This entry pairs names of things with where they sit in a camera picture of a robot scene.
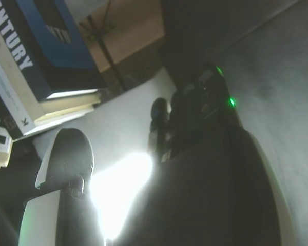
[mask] stack of books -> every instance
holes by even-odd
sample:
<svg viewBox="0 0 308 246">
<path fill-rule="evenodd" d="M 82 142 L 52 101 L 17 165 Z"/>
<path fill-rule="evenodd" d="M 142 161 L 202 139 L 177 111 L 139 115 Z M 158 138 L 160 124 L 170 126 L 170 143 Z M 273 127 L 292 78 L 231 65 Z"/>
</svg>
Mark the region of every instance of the stack of books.
<svg viewBox="0 0 308 246">
<path fill-rule="evenodd" d="M 0 120 L 12 141 L 93 111 L 105 87 L 64 0 L 0 0 Z"/>
</svg>

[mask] green light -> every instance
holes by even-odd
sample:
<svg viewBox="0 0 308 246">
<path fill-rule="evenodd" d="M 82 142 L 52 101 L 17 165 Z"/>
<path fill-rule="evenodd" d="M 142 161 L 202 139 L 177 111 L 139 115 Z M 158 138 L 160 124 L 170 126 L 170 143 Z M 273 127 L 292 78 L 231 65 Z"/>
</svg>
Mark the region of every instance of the green light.
<svg viewBox="0 0 308 246">
<path fill-rule="evenodd" d="M 235 107 L 235 101 L 231 98 L 230 99 L 230 105 L 232 106 L 232 107 Z"/>
<path fill-rule="evenodd" d="M 216 66 L 216 68 L 217 68 L 218 72 L 220 73 L 220 75 L 221 75 L 221 76 L 224 76 L 223 73 L 222 73 L 221 68 L 219 68 L 218 66 Z"/>
</svg>

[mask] black pole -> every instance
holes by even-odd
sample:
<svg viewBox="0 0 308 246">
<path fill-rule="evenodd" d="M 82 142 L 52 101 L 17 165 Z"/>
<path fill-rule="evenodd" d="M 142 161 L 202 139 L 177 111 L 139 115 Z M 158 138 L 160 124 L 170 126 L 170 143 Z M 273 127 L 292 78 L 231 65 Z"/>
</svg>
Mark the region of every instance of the black pole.
<svg viewBox="0 0 308 246">
<path fill-rule="evenodd" d="M 119 73 L 119 71 L 118 71 L 116 65 L 114 64 L 111 55 L 109 54 L 109 51 L 108 51 L 108 49 L 107 49 L 107 47 L 106 47 L 106 45 L 105 45 L 105 43 L 104 43 L 104 41 L 103 41 L 103 39 L 102 39 L 101 32 L 97 29 L 97 27 L 96 27 L 96 25 L 95 25 L 95 23 L 94 23 L 93 18 L 91 17 L 91 15 L 88 16 L 87 19 L 88 19 L 88 21 L 89 21 L 89 23 L 90 23 L 90 25 L 91 25 L 93 35 L 96 37 L 96 40 L 97 40 L 99 46 L 101 47 L 101 49 L 102 49 L 102 51 L 103 51 L 103 53 L 104 53 L 104 56 L 105 56 L 106 60 L 107 60 L 108 63 L 110 64 L 110 66 L 111 66 L 111 68 L 112 68 L 112 70 L 113 70 L 113 73 L 115 74 L 115 76 L 116 76 L 116 78 L 117 78 L 117 80 L 118 80 L 120 86 L 122 87 L 122 90 L 123 90 L 123 91 L 126 91 L 126 90 L 127 90 L 127 87 L 126 87 L 126 85 L 124 84 L 123 79 L 122 79 L 122 77 L 121 77 L 121 75 L 120 75 L 120 73 Z"/>
</svg>

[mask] green led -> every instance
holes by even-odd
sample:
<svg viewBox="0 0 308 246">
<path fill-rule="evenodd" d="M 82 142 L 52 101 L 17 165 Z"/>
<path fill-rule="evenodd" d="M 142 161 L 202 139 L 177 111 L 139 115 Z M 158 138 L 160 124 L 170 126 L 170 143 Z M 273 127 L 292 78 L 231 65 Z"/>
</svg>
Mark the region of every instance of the green led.
<svg viewBox="0 0 308 246">
<path fill-rule="evenodd" d="M 216 66 L 216 68 L 217 68 L 218 72 L 220 73 L 220 75 L 221 75 L 221 76 L 224 76 L 223 73 L 222 73 L 221 68 L 219 68 L 218 66 Z"/>
<path fill-rule="evenodd" d="M 235 101 L 234 101 L 234 99 L 230 99 L 230 105 L 232 106 L 232 107 L 235 107 Z"/>
</svg>

